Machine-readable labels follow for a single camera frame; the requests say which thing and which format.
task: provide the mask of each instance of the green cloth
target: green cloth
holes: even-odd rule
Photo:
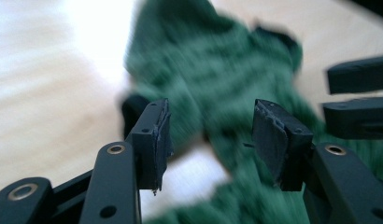
[[[281,192],[250,143],[256,98],[282,105],[314,134],[355,149],[383,178],[383,141],[344,141],[292,86],[301,47],[285,35],[220,16],[206,0],[148,0],[136,21],[125,66],[135,93],[168,98],[171,135],[180,148],[204,132],[232,181],[208,201],[146,223],[308,223],[301,192]]]

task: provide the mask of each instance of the screw hole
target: screw hole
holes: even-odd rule
[[[325,149],[334,154],[334,155],[337,155],[337,156],[344,156],[347,154],[347,152],[342,149],[341,147],[337,147],[337,146],[326,146]]]
[[[109,218],[109,217],[113,217],[116,214],[116,211],[117,211],[116,207],[113,205],[110,205],[103,208],[101,212],[99,213],[99,215],[102,218]]]
[[[18,201],[31,196],[37,190],[37,184],[24,184],[8,194],[8,199],[11,201]]]
[[[372,213],[376,217],[383,219],[383,209],[381,209],[381,208],[374,208],[374,209],[372,209]]]
[[[122,151],[124,151],[124,150],[125,150],[124,146],[117,145],[117,146],[113,146],[113,147],[108,148],[107,153],[119,154],[119,153],[122,153]]]

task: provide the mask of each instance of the green sweater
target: green sweater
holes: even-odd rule
[[[251,141],[255,99],[276,102],[304,123],[314,142],[355,149],[383,179],[383,141],[345,141],[292,86],[300,45],[286,35],[220,16],[206,0],[148,0],[136,21],[125,66],[135,93],[168,98],[175,150],[204,132],[232,181],[209,201],[183,206],[146,223],[308,223],[301,192],[282,192]]]

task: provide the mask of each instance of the metal screw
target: metal screw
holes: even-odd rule
[[[121,145],[116,145],[116,146],[113,146],[113,147],[110,147],[107,149],[107,153],[109,154],[112,154],[112,155],[115,155],[115,154],[120,154],[122,153],[122,151],[125,150],[125,147],[124,146],[121,146]]]
[[[8,199],[18,201],[31,196],[37,190],[37,184],[29,183],[18,186],[8,194]]]
[[[325,146],[325,149],[334,154],[334,155],[337,155],[337,156],[344,156],[347,154],[347,152],[341,148],[341,147],[338,147],[338,146],[335,146],[335,145],[328,145],[328,146]]]

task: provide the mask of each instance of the wooden table surface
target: wooden table surface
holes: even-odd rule
[[[0,1],[0,189],[29,176],[58,186],[92,169],[102,146],[121,140],[119,105],[132,88],[122,59],[139,5],[122,2]],[[325,68],[383,54],[383,20],[349,2],[212,3],[249,27],[279,27],[302,42],[294,84],[317,113],[320,103],[356,97],[328,95]],[[157,197],[141,193],[143,216],[205,198],[227,179],[210,146],[197,140],[170,164]]]

